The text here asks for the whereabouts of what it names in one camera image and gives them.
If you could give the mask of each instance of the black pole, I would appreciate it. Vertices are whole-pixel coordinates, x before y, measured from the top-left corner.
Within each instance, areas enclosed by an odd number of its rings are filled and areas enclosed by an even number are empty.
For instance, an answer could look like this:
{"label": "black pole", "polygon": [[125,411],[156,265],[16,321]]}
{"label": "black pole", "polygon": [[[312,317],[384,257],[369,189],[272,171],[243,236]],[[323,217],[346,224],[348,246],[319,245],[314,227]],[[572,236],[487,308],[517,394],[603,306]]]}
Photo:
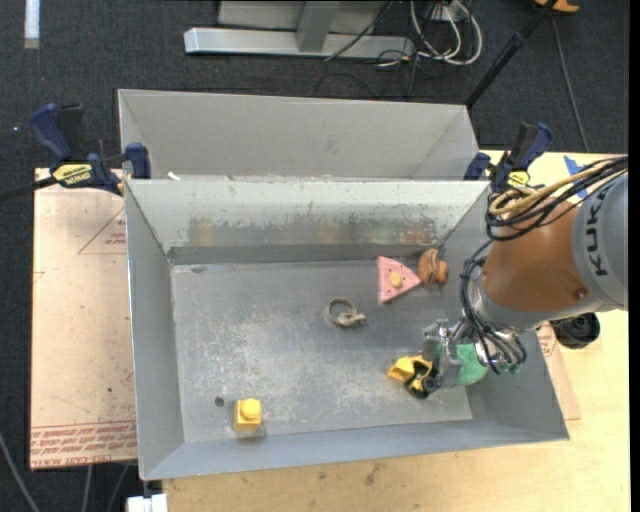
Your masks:
{"label": "black pole", "polygon": [[536,17],[527,23],[520,32],[513,34],[509,44],[504,48],[504,50],[502,50],[502,53],[491,65],[489,71],[487,71],[487,74],[484,75],[482,80],[480,80],[480,83],[478,83],[476,88],[467,98],[467,101],[464,102],[469,110],[471,110],[473,104],[478,101],[478,98],[482,96],[487,87],[491,85],[491,82],[496,79],[500,71],[502,71],[502,68],[509,63],[511,57],[513,57],[515,53],[524,46],[524,43],[529,39],[529,37],[531,37],[531,34],[533,34],[533,31],[546,16],[547,12],[549,12],[556,3],[558,3],[558,0],[547,0],[547,3],[544,4],[542,10],[536,15]]}

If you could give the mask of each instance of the cardboard sheet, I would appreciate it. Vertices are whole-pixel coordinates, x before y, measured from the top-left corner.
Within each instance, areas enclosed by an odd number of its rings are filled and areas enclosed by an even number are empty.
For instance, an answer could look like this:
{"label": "cardboard sheet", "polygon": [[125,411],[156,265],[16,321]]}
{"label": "cardboard sheet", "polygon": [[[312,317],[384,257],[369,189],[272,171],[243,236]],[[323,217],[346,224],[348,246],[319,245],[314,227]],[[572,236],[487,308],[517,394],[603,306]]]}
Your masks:
{"label": "cardboard sheet", "polygon": [[34,204],[30,467],[133,460],[123,199],[53,186]]}

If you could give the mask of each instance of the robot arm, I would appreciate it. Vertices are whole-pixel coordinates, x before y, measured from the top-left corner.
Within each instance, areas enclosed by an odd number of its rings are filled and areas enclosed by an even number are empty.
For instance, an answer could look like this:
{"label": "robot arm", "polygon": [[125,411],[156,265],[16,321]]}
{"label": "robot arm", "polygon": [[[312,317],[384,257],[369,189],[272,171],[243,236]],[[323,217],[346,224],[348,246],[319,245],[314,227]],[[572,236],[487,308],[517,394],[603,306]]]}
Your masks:
{"label": "robot arm", "polygon": [[[490,240],[462,273],[463,316],[451,328],[438,324],[425,338],[439,347],[441,386],[461,383],[461,368],[473,366],[461,354],[471,347],[485,369],[517,371],[527,358],[522,331],[626,310],[627,166],[626,156],[603,160],[540,190],[494,193],[486,215]],[[585,200],[568,201],[585,190]]]}
{"label": "robot arm", "polygon": [[625,173],[579,208],[560,203],[542,226],[494,243],[471,282],[472,304],[484,323],[524,330],[548,320],[626,309],[627,201]]}

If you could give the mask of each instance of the gray bin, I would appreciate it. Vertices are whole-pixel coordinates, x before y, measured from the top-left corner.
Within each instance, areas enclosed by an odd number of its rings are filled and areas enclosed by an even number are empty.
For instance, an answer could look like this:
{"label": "gray bin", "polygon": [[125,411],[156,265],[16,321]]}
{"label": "gray bin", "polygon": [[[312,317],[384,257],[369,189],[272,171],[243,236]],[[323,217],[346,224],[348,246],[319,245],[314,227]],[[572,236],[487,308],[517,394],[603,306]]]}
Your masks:
{"label": "gray bin", "polygon": [[[457,320],[484,240],[463,107],[121,91],[120,109],[123,146],[153,166],[125,193],[143,479],[567,438],[533,334],[518,375],[427,400],[385,375]],[[448,283],[379,304],[376,257],[415,268],[429,247]],[[367,324],[331,324],[336,297]],[[263,425],[238,434],[248,397]]]}

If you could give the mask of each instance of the yellow clamp label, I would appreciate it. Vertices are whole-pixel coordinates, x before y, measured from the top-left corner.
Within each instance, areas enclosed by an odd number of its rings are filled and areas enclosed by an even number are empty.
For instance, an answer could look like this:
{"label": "yellow clamp label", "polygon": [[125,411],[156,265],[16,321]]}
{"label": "yellow clamp label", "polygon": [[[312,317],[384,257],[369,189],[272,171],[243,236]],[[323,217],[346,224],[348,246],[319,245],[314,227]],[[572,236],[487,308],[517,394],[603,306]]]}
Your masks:
{"label": "yellow clamp label", "polygon": [[509,173],[509,179],[507,180],[507,184],[512,187],[516,187],[518,185],[526,185],[529,183],[531,176],[527,171],[511,171]]}
{"label": "yellow clamp label", "polygon": [[71,186],[91,179],[91,165],[84,163],[64,164],[51,175],[64,185]]}

